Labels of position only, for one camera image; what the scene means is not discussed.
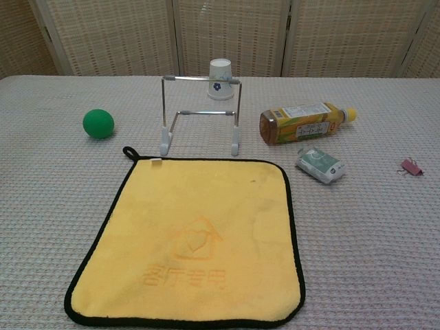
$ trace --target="binder clip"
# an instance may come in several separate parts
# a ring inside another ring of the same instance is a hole
[[[168,129],[166,126],[166,113],[165,113],[165,80],[176,81],[176,80],[191,80],[191,81],[208,81],[217,83],[230,83],[231,85],[239,86],[239,97],[237,102],[237,108],[235,111],[178,111],[175,116],[171,128]],[[181,77],[181,76],[163,76],[162,77],[162,138],[160,143],[160,155],[165,156],[170,150],[171,140],[173,138],[173,130],[177,122],[179,115],[226,115],[234,116],[234,127],[232,128],[232,146],[231,155],[237,156],[239,154],[239,140],[240,140],[240,101],[241,101],[241,81],[238,79],[209,79],[202,77]]]
[[[410,173],[411,175],[423,175],[424,172],[420,169],[420,167],[418,167],[417,162],[411,158],[408,157],[408,159],[405,159],[402,163],[401,163],[401,170],[397,170],[397,174],[399,175],[407,175],[408,173]]]

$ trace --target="yellow bottle cap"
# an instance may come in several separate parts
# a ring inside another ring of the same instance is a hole
[[[354,121],[354,119],[356,119],[356,117],[358,116],[358,112],[356,111],[355,108],[346,108],[346,114],[347,114],[347,118],[346,118],[347,122]]]

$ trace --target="pink binder clip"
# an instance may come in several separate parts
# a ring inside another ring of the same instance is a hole
[[[403,170],[397,170],[397,173],[400,175],[407,175],[408,173],[410,173],[411,175],[424,174],[424,172],[418,167],[417,162],[411,157],[405,159],[401,163],[401,167],[403,168]]]

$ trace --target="house logo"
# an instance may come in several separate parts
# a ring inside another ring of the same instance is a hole
[[[215,245],[222,241],[211,222],[200,217],[177,233],[173,256],[184,260],[210,260],[215,255]]]

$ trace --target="bottle cap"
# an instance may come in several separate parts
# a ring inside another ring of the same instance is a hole
[[[358,112],[356,111],[355,108],[346,108],[344,110],[344,114],[345,114],[345,120],[344,120],[345,122],[352,122],[358,116]]]

